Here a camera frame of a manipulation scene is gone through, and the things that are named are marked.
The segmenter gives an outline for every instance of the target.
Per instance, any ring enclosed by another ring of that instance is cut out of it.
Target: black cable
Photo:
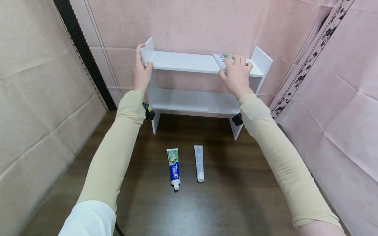
[[[117,221],[116,221],[116,230],[117,230],[117,232],[118,232],[118,234],[119,234],[120,236],[125,236],[125,235],[122,233],[121,229],[119,228]]]

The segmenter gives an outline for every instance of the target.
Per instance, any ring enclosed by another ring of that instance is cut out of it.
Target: toothpaste label
[[[170,179],[180,179],[180,171],[178,168],[178,149],[167,150],[168,152],[168,161],[169,161],[169,171]]]

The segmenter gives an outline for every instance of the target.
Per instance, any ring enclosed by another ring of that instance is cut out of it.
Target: floral border
[[[344,18],[353,2],[354,0],[342,0],[340,2],[338,8],[333,13],[331,19],[328,21],[327,25],[324,27],[324,30],[321,32],[320,36],[314,43],[314,47],[310,51],[306,60],[298,70],[297,74],[295,75],[291,83],[287,86],[287,89],[280,98],[280,100],[275,104],[274,108],[271,110],[273,119],[276,119],[287,106],[287,104],[289,104],[295,92],[297,91],[300,84],[303,82],[304,78],[309,72],[310,68],[318,58],[319,54],[324,49],[325,45],[335,32],[336,28],[339,26],[341,20]]]

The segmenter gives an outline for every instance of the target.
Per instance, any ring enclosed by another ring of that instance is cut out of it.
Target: pink fabric backdrop
[[[250,57],[260,46],[274,60],[259,97],[270,103],[312,29],[337,0],[89,0],[119,87],[131,85],[134,48],[154,37],[157,50]],[[159,72],[159,86],[226,92],[217,75]],[[113,78],[105,78],[116,86]]]
[[[334,31],[324,49],[311,52],[310,46],[302,60],[311,69],[300,87],[290,88],[298,66],[271,108],[290,100],[276,120],[351,234],[378,235],[378,1],[339,3],[322,37]],[[305,61],[307,55],[314,61]],[[273,116],[279,111],[273,109]]]

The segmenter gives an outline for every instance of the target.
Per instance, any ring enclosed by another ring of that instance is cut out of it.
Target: white sleeve
[[[104,202],[89,200],[72,209],[58,236],[112,236],[114,211]]]

